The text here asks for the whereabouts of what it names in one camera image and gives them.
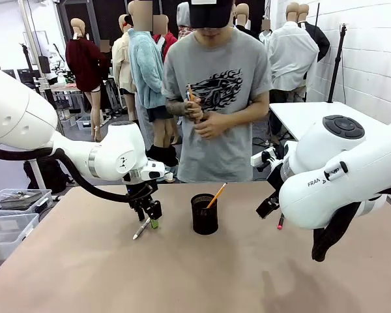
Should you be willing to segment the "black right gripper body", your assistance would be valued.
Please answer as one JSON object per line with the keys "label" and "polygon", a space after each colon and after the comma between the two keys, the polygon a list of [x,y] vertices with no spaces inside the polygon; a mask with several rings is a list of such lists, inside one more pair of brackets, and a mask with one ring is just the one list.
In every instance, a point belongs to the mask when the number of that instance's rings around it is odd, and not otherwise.
{"label": "black right gripper body", "polygon": [[282,159],[269,158],[270,174],[267,177],[267,182],[273,187],[274,192],[271,198],[278,198],[280,189],[283,183],[287,180],[287,174],[284,170],[284,162]]}

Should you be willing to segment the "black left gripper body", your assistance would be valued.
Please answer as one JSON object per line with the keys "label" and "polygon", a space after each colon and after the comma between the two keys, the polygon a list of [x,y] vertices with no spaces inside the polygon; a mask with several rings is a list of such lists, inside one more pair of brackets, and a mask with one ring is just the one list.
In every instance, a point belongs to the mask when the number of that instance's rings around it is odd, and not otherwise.
{"label": "black left gripper body", "polygon": [[127,184],[131,209],[159,209],[159,201],[152,199],[152,194],[158,190],[156,181],[144,181],[135,185]]}

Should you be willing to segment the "person left hand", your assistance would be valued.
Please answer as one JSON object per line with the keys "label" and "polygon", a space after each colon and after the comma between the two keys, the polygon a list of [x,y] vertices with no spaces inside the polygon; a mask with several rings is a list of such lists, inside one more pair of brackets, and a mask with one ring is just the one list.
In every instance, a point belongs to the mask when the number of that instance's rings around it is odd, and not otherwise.
{"label": "person left hand", "polygon": [[194,125],[195,132],[206,140],[220,136],[228,128],[228,116],[218,112],[207,112],[202,120]]}

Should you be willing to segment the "person right hand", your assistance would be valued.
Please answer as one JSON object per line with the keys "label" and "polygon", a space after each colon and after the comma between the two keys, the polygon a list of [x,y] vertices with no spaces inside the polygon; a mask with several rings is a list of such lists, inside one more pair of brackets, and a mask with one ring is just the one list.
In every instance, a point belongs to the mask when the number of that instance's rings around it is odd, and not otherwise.
{"label": "person right hand", "polygon": [[194,123],[200,123],[203,118],[203,110],[201,108],[201,99],[193,97],[184,103],[184,115]]}

